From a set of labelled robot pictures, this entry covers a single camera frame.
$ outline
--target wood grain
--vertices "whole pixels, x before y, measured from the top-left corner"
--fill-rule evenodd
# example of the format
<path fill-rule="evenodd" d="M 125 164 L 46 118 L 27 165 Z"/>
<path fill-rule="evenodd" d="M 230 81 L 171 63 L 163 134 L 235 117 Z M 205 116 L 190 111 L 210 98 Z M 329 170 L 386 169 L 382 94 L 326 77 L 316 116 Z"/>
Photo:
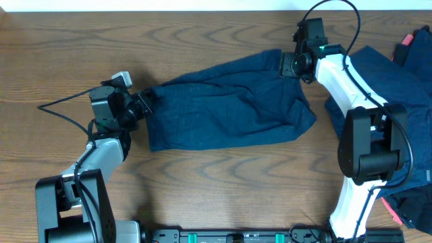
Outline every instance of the wood grain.
<path fill-rule="evenodd" d="M 266 49 L 292 50 L 303 11 L 10 13 L 0 29 L 0 242 L 36 242 L 34 185 L 57 175 L 86 137 L 38 104 L 75 94 L 125 70 L 135 90 Z M 387 57 L 404 35 L 431 23 L 430 11 L 362 11 L 354 46 Z M 331 42 L 348 46 L 351 11 L 317 11 Z M 297 141 L 214 151 L 149 152 L 145 122 L 107 185 L 116 219 L 183 228 L 322 225 L 342 186 L 338 140 L 323 104 L 328 92 L 303 85 L 318 121 Z M 81 124 L 88 98 L 53 108 Z M 381 202 L 370 227 L 397 227 Z M 407 242 L 432 237 L 404 228 Z"/>

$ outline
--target white wall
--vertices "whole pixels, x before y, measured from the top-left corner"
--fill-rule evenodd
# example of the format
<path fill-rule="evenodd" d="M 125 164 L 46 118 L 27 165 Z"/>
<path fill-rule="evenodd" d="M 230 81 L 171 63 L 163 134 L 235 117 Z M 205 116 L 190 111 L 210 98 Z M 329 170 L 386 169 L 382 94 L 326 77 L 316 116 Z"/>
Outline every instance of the white wall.
<path fill-rule="evenodd" d="M 5 11 L 259 11 L 306 10 L 318 0 L 0 0 Z M 432 9 L 432 0 L 351 0 L 363 10 Z M 350 9 L 340 1 L 317 9 Z"/>

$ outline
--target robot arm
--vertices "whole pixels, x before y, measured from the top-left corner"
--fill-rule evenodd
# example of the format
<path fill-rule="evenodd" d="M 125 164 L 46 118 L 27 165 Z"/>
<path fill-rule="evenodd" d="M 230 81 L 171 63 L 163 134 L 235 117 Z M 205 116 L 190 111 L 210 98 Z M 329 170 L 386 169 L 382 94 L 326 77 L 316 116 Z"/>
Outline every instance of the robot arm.
<path fill-rule="evenodd" d="M 303 20 L 293 34 L 295 53 L 284 53 L 281 75 L 302 78 L 306 83 L 316 80 L 336 101 L 344 114 L 345 126 L 337 152 L 344 174 L 344 184 L 335 211 L 329 222 L 334 238 L 351 239 L 366 232 L 366 220 L 379 190 L 395 170 L 404 164 L 402 137 L 392 130 L 393 123 L 359 90 L 346 73 L 349 70 L 358 84 L 378 103 L 387 101 L 375 93 L 346 57 L 340 45 L 329 45 L 321 18 Z M 406 112 L 400 105 L 386 107 L 406 126 Z M 372 131 L 384 131 L 383 140 L 372 140 Z"/>
<path fill-rule="evenodd" d="M 139 243 L 141 231 L 138 222 L 114 220 L 105 182 L 128 155 L 129 132 L 138 128 L 138 120 L 153 113 L 151 100 L 146 91 L 129 94 L 127 89 L 132 86 L 132 81 L 127 72 L 120 72 L 101 84 L 89 94 L 97 133 L 92 135 L 94 143 L 88 142 L 86 150 L 78 158 L 78 161 L 84 158 L 78 168 L 79 181 L 98 241 Z M 74 163 L 60 175 L 43 178 L 36 185 L 40 243 L 94 242 L 85 210 L 82 210 L 82 215 L 71 217 L 59 214 L 82 206 L 74 180 L 76 166 Z"/>
<path fill-rule="evenodd" d="M 343 70 L 342 54 L 328 55 L 317 60 L 317 68 L 315 70 L 315 78 L 322 84 L 335 99 L 337 105 L 341 109 L 344 117 L 348 110 L 357 107 L 366 109 L 376 108 L 370 100 L 366 99 L 361 91 L 351 82 L 349 77 Z M 351 64 L 350 58 L 347 57 L 346 64 L 350 69 L 350 73 L 356 81 L 368 92 L 371 96 L 382 105 L 387 103 L 385 99 L 376 94 L 357 73 Z M 371 131 L 376 130 L 375 126 L 371 126 Z M 373 186 L 384 186 L 386 181 L 373 180 L 365 182 L 363 185 L 356 185 L 352 178 L 344 176 L 344 185 L 337 202 L 335 211 L 330 216 L 330 225 L 334 234 L 338 238 L 351 238 L 356 229 L 356 224 L 362 212 L 363 205 L 367 201 L 369 190 Z M 356 237 L 366 233 L 366 220 L 371 212 L 373 203 L 378 195 L 379 190 L 376 190 L 371 196 Z"/>

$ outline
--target cable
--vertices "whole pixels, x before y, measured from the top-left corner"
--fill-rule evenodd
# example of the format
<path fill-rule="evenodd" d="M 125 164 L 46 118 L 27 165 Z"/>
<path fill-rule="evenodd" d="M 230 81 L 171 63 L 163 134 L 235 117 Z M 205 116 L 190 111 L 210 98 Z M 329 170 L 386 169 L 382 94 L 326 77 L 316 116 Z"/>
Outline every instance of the cable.
<path fill-rule="evenodd" d="M 84 94 L 86 94 L 86 93 L 88 93 L 88 92 L 90 92 L 90 91 L 92 91 L 94 89 L 95 88 L 91 88 L 91 89 L 88 89 L 88 90 L 86 90 L 84 92 L 81 92 L 81 93 L 78 93 L 78 94 L 74 94 L 74 95 L 72 95 L 70 97 L 59 99 L 58 101 L 53 101 L 53 102 L 50 102 L 50 103 L 47 103 L 47 104 L 44 104 L 44 105 L 39 105 L 38 109 L 40 109 L 41 111 L 45 111 L 47 113 L 50 113 L 51 115 L 55 115 L 56 117 L 60 117 L 61 119 L 65 119 L 66 121 L 74 124 L 75 126 L 77 126 L 78 128 L 80 128 L 85 134 L 87 134 L 87 136 L 91 140 L 93 146 L 96 146 L 96 142 L 95 142 L 93 136 L 91 136 L 91 134 L 89 134 L 88 131 L 86 130 L 86 128 L 84 128 L 83 126 L 81 126 L 81 124 L 79 124 L 78 122 L 76 122 L 76 121 L 74 121 L 74 120 L 72 120 L 72 119 L 70 119 L 70 118 L 68 118 L 68 117 L 66 117 L 66 116 L 64 116 L 62 114 L 58 114 L 57 112 L 50 111 L 50 110 L 44 108 L 44 107 L 48 107 L 50 105 L 55 105 L 55 104 L 58 104 L 60 102 L 67 101 L 67 100 L 79 97 L 80 95 L 84 95 Z"/>
<path fill-rule="evenodd" d="M 99 211 L 99 204 L 97 203 L 96 199 L 91 194 L 90 190 L 88 190 L 88 188 L 82 182 L 80 182 L 80 186 L 81 186 L 82 191 L 85 193 L 85 195 L 87 195 L 87 197 L 90 199 L 90 202 L 92 202 L 92 204 L 96 208 L 97 214 L 100 217 L 101 216 L 101 212 Z"/>
<path fill-rule="evenodd" d="M 304 15 L 304 17 L 303 17 L 302 20 L 305 20 L 306 17 L 309 15 L 309 13 L 310 13 L 312 10 L 314 10 L 314 8 L 320 6 L 321 4 L 326 3 L 326 2 L 328 2 L 328 1 L 331 1 L 331 0 L 324 0 L 324 1 L 320 1 L 319 3 L 315 4 L 313 7 L 311 7 L 311 8 L 306 12 L 306 14 Z M 377 107 L 378 107 L 378 108 L 383 112 L 384 115 L 386 115 L 390 120 L 393 121 L 393 123 L 394 123 L 394 124 L 396 125 L 396 127 L 399 129 L 399 131 L 400 131 L 400 133 L 401 133 L 401 135 L 402 135 L 402 137 L 403 137 L 403 139 L 404 139 L 404 142 L 406 143 L 406 148 L 407 148 L 407 150 L 408 150 L 408 155 L 409 155 L 408 172 L 407 172 L 407 174 L 406 174 L 406 177 L 405 177 L 401 182 L 399 182 L 399 183 L 397 183 L 397 184 L 394 184 L 394 185 L 390 185 L 390 186 L 373 186 L 373 187 L 369 190 L 369 193 L 368 193 L 368 196 L 367 196 L 366 202 L 365 202 L 364 205 L 363 205 L 362 211 L 361 211 L 361 213 L 360 213 L 360 217 L 359 217 L 359 219 L 358 219 L 358 221 L 357 221 L 356 229 L 354 230 L 354 235 L 353 235 L 352 238 L 351 238 L 351 242 L 353 242 L 354 239 L 355 239 L 355 237 L 356 237 L 356 235 L 357 235 L 358 228 L 360 227 L 360 222 L 362 221 L 363 216 L 364 216 L 364 214 L 365 214 L 365 211 L 366 211 L 367 205 L 368 205 L 368 203 L 369 203 L 369 201 L 370 201 L 370 199 L 371 199 L 371 197 L 372 197 L 372 195 L 373 195 L 373 191 L 376 190 L 376 189 L 394 189 L 394 188 L 399 188 L 400 186 L 403 186 L 403 185 L 404 185 L 404 184 L 405 184 L 405 183 L 410 179 L 410 177 L 411 177 L 412 169 L 413 169 L 413 163 L 414 163 L 414 155 L 412 154 L 412 146 L 411 146 L 410 139 L 409 139 L 409 137 L 408 137 L 408 135 L 407 135 L 405 129 L 402 127 L 402 125 L 401 125 L 400 122 L 398 121 L 398 119 L 397 119 L 396 117 L 394 117 L 394 115 L 393 115 L 392 113 L 390 113 L 389 110 L 388 110 L 387 108 L 385 108 L 383 105 L 381 105 L 380 103 L 378 103 L 374 98 L 372 98 L 372 97 L 370 96 L 370 94 L 369 94 L 368 92 L 366 92 L 366 91 L 364 90 L 364 88 L 363 88 L 363 87 L 362 87 L 362 86 L 361 86 L 361 85 L 360 85 L 360 84 L 355 80 L 355 78 L 352 76 L 352 74 L 350 73 L 350 70 L 349 70 L 348 66 L 346 65 L 346 58 L 347 58 L 347 56 L 348 56 L 348 54 L 349 54 L 349 52 L 350 52 L 352 46 L 353 46 L 354 43 L 356 42 L 356 39 L 357 39 L 358 33 L 360 32 L 360 27 L 361 27 L 361 18 L 360 18 L 360 14 L 359 14 L 359 12 L 358 12 L 356 6 L 354 6 L 351 2 L 349 2 L 349 1 L 347 1 L 347 0 L 338 0 L 338 1 L 343 1 L 344 3 L 347 3 L 349 6 L 351 6 L 352 9 L 354 10 L 354 12 L 356 13 L 356 16 L 357 16 L 357 31 L 356 31 L 356 34 L 354 35 L 354 38 L 352 39 L 352 41 L 351 41 L 351 43 L 350 43 L 350 46 L 346 49 L 346 52 L 345 52 L 344 57 L 343 57 L 343 59 L 342 59 L 342 66 L 343 66 L 343 69 L 345 70 L 346 75 L 351 79 L 351 81 L 352 81 L 352 82 L 354 83 L 354 85 L 355 85 L 355 86 L 356 86 L 356 87 L 361 91 L 361 93 L 362 93 L 362 94 L 363 94 L 363 95 L 364 95 L 368 100 L 370 100 L 374 105 L 376 105 L 376 106 L 377 106 Z"/>
<path fill-rule="evenodd" d="M 89 155 L 90 155 L 90 154 L 91 154 L 91 153 L 96 149 L 96 141 L 95 141 L 95 138 L 94 138 L 93 135 L 92 135 L 92 129 L 93 129 L 93 125 L 94 125 L 94 123 L 95 123 L 95 119 L 92 119 L 92 120 L 90 121 L 90 123 L 88 124 L 88 129 L 86 130 L 86 128 L 84 128 L 83 126 L 81 126 L 78 122 L 76 122 L 76 121 L 74 121 L 74 120 L 72 120 L 72 119 L 70 119 L 70 118 L 68 118 L 68 117 L 66 117 L 66 116 L 64 116 L 64 115 L 62 115 L 62 114 L 59 114 L 59 113 L 56 113 L 56 112 L 54 112 L 54 111 L 50 111 L 50 110 L 44 108 L 44 107 L 48 107 L 48 106 L 50 106 L 50 105 L 58 104 L 58 103 L 60 103 L 60 102 L 67 101 L 67 100 L 70 100 L 70 99 L 73 99 L 73 98 L 75 98 L 75 97 L 79 97 L 80 95 L 84 95 L 84 94 L 86 94 L 86 93 L 88 93 L 88 92 L 90 92 L 90 91 L 92 91 L 92 90 L 94 90 L 94 89 L 95 89 L 95 88 L 91 88 L 91 89 L 88 89 L 88 90 L 86 90 L 86 91 L 84 91 L 84 92 L 81 92 L 81 93 L 78 93 L 78 94 L 74 94 L 74 95 L 72 95 L 72 96 L 70 96 L 70 97 L 66 97 L 66 98 L 64 98 L 64 99 L 59 99 L 58 101 L 54 101 L 54 102 L 47 103 L 47 104 L 44 104 L 44 105 L 39 105 L 39 106 L 38 106 L 38 109 L 40 109 L 41 111 L 45 111 L 45 112 L 47 112 L 47 113 L 50 113 L 51 115 L 55 115 L 55 116 L 57 116 L 57 117 L 60 117 L 60 118 L 62 118 L 62 119 L 64 119 L 64 120 L 66 120 L 66 121 L 68 121 L 68 122 L 74 124 L 75 126 L 79 127 L 79 128 L 80 128 L 80 129 L 85 133 L 85 134 L 87 134 L 88 139 L 92 142 L 92 147 L 91 147 L 91 149 L 90 149 L 89 151 L 87 151 L 87 152 L 86 152 L 86 153 L 81 157 L 81 159 L 75 163 L 75 169 L 74 169 L 74 181 L 75 181 L 75 185 L 76 185 L 76 190 L 78 191 L 78 195 L 79 195 L 80 198 L 81 198 L 81 204 L 82 204 L 82 207 L 84 208 L 84 210 L 85 210 L 85 212 L 86 212 L 86 214 L 87 214 L 87 217 L 88 217 L 88 221 L 89 221 L 89 223 L 90 223 L 90 228 L 91 228 L 91 231 L 92 231 L 93 240 L 94 240 L 94 242 L 97 243 L 97 242 L 99 242 L 99 241 L 98 241 L 97 232 L 96 232 L 96 223 L 95 223 L 95 221 L 94 221 L 94 219 L 93 219 L 93 216 L 92 216 L 92 213 L 91 213 L 90 208 L 89 208 L 89 206 L 88 206 L 88 203 L 87 203 L 86 197 L 84 196 L 84 193 L 83 193 L 83 190 L 82 190 L 82 187 L 81 187 L 80 177 L 79 177 L 79 175 L 78 175 L 78 171 L 79 171 L 79 169 L 81 168 L 81 164 L 82 164 L 82 163 L 83 163 L 83 162 L 88 158 L 88 156 L 89 156 Z"/>
<path fill-rule="evenodd" d="M 293 225 L 291 228 L 290 228 L 290 230 L 288 231 L 288 236 L 289 237 L 291 237 L 291 239 L 292 239 L 292 236 L 291 236 L 291 231 L 295 228 L 295 227 L 297 227 L 297 226 L 303 226 L 303 227 L 305 227 L 307 230 L 309 230 L 310 231 L 310 233 L 312 234 L 312 236 L 317 240 L 317 241 L 319 241 L 319 238 L 313 233 L 313 231 L 310 229 L 310 227 L 309 226 L 307 226 L 307 225 L 305 225 L 304 223 L 296 223 L 295 225 Z"/>
<path fill-rule="evenodd" d="M 302 42 L 300 43 L 300 50 L 299 50 L 299 55 L 303 54 L 303 48 L 304 48 L 304 44 L 306 43 L 306 39 L 304 38 L 302 40 Z"/>

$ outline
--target black cable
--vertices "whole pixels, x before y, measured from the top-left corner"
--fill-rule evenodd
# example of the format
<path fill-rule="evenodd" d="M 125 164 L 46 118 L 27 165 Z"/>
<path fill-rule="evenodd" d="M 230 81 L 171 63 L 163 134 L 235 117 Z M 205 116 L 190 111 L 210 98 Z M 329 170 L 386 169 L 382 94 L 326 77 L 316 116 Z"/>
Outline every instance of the black cable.
<path fill-rule="evenodd" d="M 304 48 L 304 44 L 306 43 L 306 39 L 304 38 L 302 40 L 302 42 L 300 43 L 300 50 L 299 50 L 299 55 L 303 54 L 303 48 Z"/>
<path fill-rule="evenodd" d="M 65 119 L 66 121 L 74 124 L 75 126 L 77 126 L 78 128 L 80 128 L 85 134 L 87 134 L 87 136 L 89 137 L 89 139 L 92 142 L 93 146 L 96 146 L 96 142 L 95 142 L 93 136 L 91 136 L 91 134 L 89 134 L 88 131 L 86 130 L 86 128 L 84 128 L 83 126 L 81 126 L 81 124 L 79 124 L 78 122 L 76 122 L 76 121 L 74 121 L 74 120 L 72 120 L 72 119 L 70 119 L 70 118 L 68 118 L 68 117 L 66 117 L 66 116 L 64 116 L 62 114 L 58 114 L 57 112 L 50 111 L 50 110 L 44 108 L 44 107 L 48 107 L 50 105 L 55 105 L 55 104 L 58 104 L 60 102 L 67 101 L 67 100 L 79 97 L 80 95 L 84 95 L 84 94 L 86 94 L 86 93 L 88 93 L 88 92 L 90 92 L 90 91 L 92 91 L 94 89 L 95 88 L 91 88 L 91 89 L 88 89 L 88 90 L 86 90 L 84 92 L 81 92 L 81 93 L 78 93 L 78 94 L 74 94 L 74 95 L 72 95 L 70 97 L 59 99 L 58 101 L 53 101 L 53 102 L 50 102 L 50 103 L 47 103 L 47 104 L 44 104 L 44 105 L 39 105 L 38 109 L 40 109 L 41 111 L 45 111 L 47 113 L 50 113 L 51 115 L 55 115 L 56 117 L 60 117 L 61 119 Z"/>
<path fill-rule="evenodd" d="M 318 7 L 319 5 L 326 3 L 328 1 L 331 0 L 324 0 L 324 1 L 320 1 L 319 3 L 315 4 L 313 7 L 311 7 L 309 9 L 309 11 L 306 12 L 306 14 L 303 17 L 303 20 L 306 19 L 306 17 L 309 15 L 309 13 L 314 10 L 314 8 Z M 346 72 L 346 75 L 351 79 L 351 81 L 354 83 L 354 85 L 361 91 L 361 93 L 368 99 L 370 100 L 374 105 L 376 105 L 382 112 L 384 115 L 387 116 L 388 119 L 392 120 L 393 123 L 396 125 L 396 127 L 399 129 L 404 142 L 406 143 L 406 148 L 408 150 L 408 155 L 409 155 L 409 162 L 408 162 L 408 172 L 406 174 L 406 177 L 404 178 L 404 180 L 402 180 L 400 183 L 397 183 L 395 185 L 390 185 L 390 186 L 373 186 L 368 193 L 366 202 L 363 205 L 362 211 L 360 213 L 360 217 L 357 221 L 357 225 L 356 225 L 356 229 L 354 231 L 354 235 L 351 238 L 351 242 L 354 241 L 356 235 L 357 235 L 357 231 L 358 228 L 360 227 L 360 222 L 363 219 L 363 216 L 365 214 L 367 205 L 373 195 L 373 191 L 376 189 L 394 189 L 394 188 L 399 188 L 400 186 L 403 186 L 411 177 L 412 174 L 412 170 L 413 170 L 413 163 L 414 163 L 414 155 L 412 154 L 412 146 L 411 146 L 411 142 L 410 139 L 405 131 L 405 129 L 402 127 L 402 125 L 400 124 L 400 122 L 398 121 L 398 119 L 396 117 L 394 117 L 394 115 L 392 113 L 389 112 L 389 110 L 387 108 L 385 108 L 383 105 L 381 105 L 380 103 L 378 103 L 374 98 L 371 97 L 371 94 L 369 94 L 368 92 L 366 92 L 364 90 L 364 88 L 355 80 L 355 78 L 352 76 L 352 74 L 350 73 L 350 70 L 348 68 L 348 66 L 346 65 L 346 58 L 352 48 L 352 46 L 354 45 L 354 43 L 356 42 L 358 33 L 360 32 L 360 27 L 361 27 L 361 18 L 360 18 L 360 14 L 356 8 L 356 6 L 354 6 L 351 2 L 347 1 L 347 0 L 338 0 L 338 1 L 343 1 L 344 3 L 347 3 L 349 6 L 352 7 L 352 9 L 354 10 L 354 12 L 356 13 L 357 16 L 357 31 L 356 34 L 354 35 L 354 38 L 352 39 L 352 42 L 350 43 L 350 46 L 346 49 L 346 52 L 344 54 L 344 57 L 342 59 L 342 67 Z"/>
<path fill-rule="evenodd" d="M 101 212 L 99 212 L 99 204 L 97 203 L 96 199 L 91 194 L 90 190 L 82 182 L 80 182 L 80 186 L 81 186 L 82 191 L 87 195 L 88 199 L 90 199 L 90 202 L 92 202 L 92 204 L 96 208 L 97 214 L 100 217 L 101 216 Z"/>
<path fill-rule="evenodd" d="M 313 236 L 316 240 L 319 241 L 319 238 L 318 238 L 318 237 L 313 233 L 312 229 L 311 229 L 309 226 L 305 225 L 304 223 L 296 223 L 295 225 L 293 225 L 293 226 L 290 228 L 290 230 L 288 231 L 288 236 L 291 237 L 291 239 L 293 239 L 293 237 L 291 236 L 291 231 L 292 231 L 295 227 L 297 227 L 297 226 L 303 226 L 303 227 L 305 227 L 307 230 L 310 231 L 310 233 L 312 234 L 312 236 Z"/>
<path fill-rule="evenodd" d="M 95 119 L 92 119 L 92 120 L 90 121 L 90 123 L 88 124 L 88 129 L 86 130 L 86 128 L 84 128 L 83 126 L 81 126 L 78 122 L 76 122 L 76 121 L 74 121 L 74 120 L 72 120 L 72 119 L 70 119 L 70 118 L 68 118 L 68 117 L 66 117 L 66 116 L 64 116 L 64 115 L 62 115 L 62 114 L 58 114 L 58 113 L 56 113 L 56 112 L 54 112 L 54 111 L 50 111 L 50 110 L 44 108 L 44 107 L 48 107 L 48 106 L 50 106 L 50 105 L 58 104 L 58 103 L 60 103 L 60 102 L 67 101 L 67 100 L 70 100 L 70 99 L 73 99 L 73 98 L 78 97 L 78 96 L 80 96 L 80 95 L 84 95 L 84 94 L 86 94 L 86 93 L 88 93 L 88 92 L 90 92 L 90 91 L 92 91 L 92 90 L 94 90 L 94 89 L 95 89 L 95 88 L 91 88 L 91 89 L 88 89 L 88 90 L 86 90 L 86 91 L 84 91 L 84 92 L 81 92 L 81 93 L 78 93 L 78 94 L 74 94 L 74 95 L 72 95 L 72 96 L 70 96 L 70 97 L 66 97 L 66 98 L 64 98 L 64 99 L 60 99 L 60 100 L 58 100 L 58 101 L 54 101 L 54 102 L 47 103 L 47 104 L 44 104 L 44 105 L 39 105 L 39 106 L 38 106 L 38 109 L 40 109 L 41 111 L 45 111 L 45 112 L 47 112 L 47 113 L 50 113 L 51 115 L 55 115 L 55 116 L 57 116 L 57 117 L 60 117 L 60 118 L 62 118 L 62 119 L 64 119 L 64 120 L 66 120 L 66 121 L 68 121 L 68 122 L 74 124 L 75 126 L 79 127 L 79 128 L 80 128 L 80 129 L 85 133 L 85 134 L 87 134 L 88 139 L 92 142 L 92 147 L 91 147 L 91 149 L 90 149 L 89 151 L 87 151 L 87 152 L 86 152 L 86 153 L 81 157 L 81 159 L 75 163 L 75 169 L 74 169 L 74 181 L 75 181 L 75 185 L 76 185 L 76 190 L 78 191 L 78 195 L 79 195 L 80 198 L 81 198 L 81 204 L 82 204 L 82 207 L 84 208 L 84 210 L 85 210 L 85 212 L 86 212 L 86 214 L 87 214 L 87 217 L 88 217 L 88 221 L 89 221 L 89 223 L 90 223 L 90 228 L 91 228 L 91 231 L 92 231 L 93 240 L 94 240 L 94 242 L 97 243 L 97 242 L 99 242 L 99 241 L 98 241 L 97 232 L 96 232 L 96 223 L 95 223 L 95 221 L 94 221 L 94 219 L 93 219 L 92 213 L 91 213 L 90 208 L 89 208 L 88 203 L 87 203 L 87 200 L 86 200 L 86 198 L 85 198 L 85 196 L 84 196 L 84 193 L 83 193 L 83 190 L 82 190 L 82 187 L 81 187 L 82 184 L 81 184 L 81 182 L 80 182 L 80 177 L 79 177 L 79 175 L 78 175 L 78 171 L 79 171 L 79 169 L 81 168 L 81 164 L 82 164 L 82 163 L 83 163 L 83 162 L 88 158 L 88 156 L 89 156 L 89 155 L 90 155 L 94 150 L 96 150 L 96 141 L 95 141 L 95 138 L 94 138 L 93 135 L 92 135 L 92 129 L 93 129 L 93 125 L 94 125 L 94 123 L 95 123 Z"/>
<path fill-rule="evenodd" d="M 96 149 L 95 146 L 92 146 L 90 148 L 90 150 L 84 154 L 84 156 L 81 157 L 81 159 L 76 162 L 75 164 L 75 169 L 74 169 L 74 181 L 75 181 L 75 185 L 76 185 L 76 190 L 78 191 L 78 195 L 81 198 L 81 204 L 82 207 L 84 208 L 87 217 L 88 217 L 88 222 L 90 223 L 90 229 L 92 231 L 92 235 L 93 235 L 93 240 L 94 242 L 99 242 L 98 238 L 97 238 L 97 233 L 96 233 L 96 223 L 93 220 L 93 216 L 92 213 L 90 211 L 90 208 L 88 207 L 88 203 L 86 200 L 86 197 L 84 196 L 84 193 L 82 192 L 82 188 L 81 188 L 81 184 L 80 184 L 80 178 L 78 176 L 78 170 L 81 167 L 81 164 L 86 160 L 86 158 Z"/>

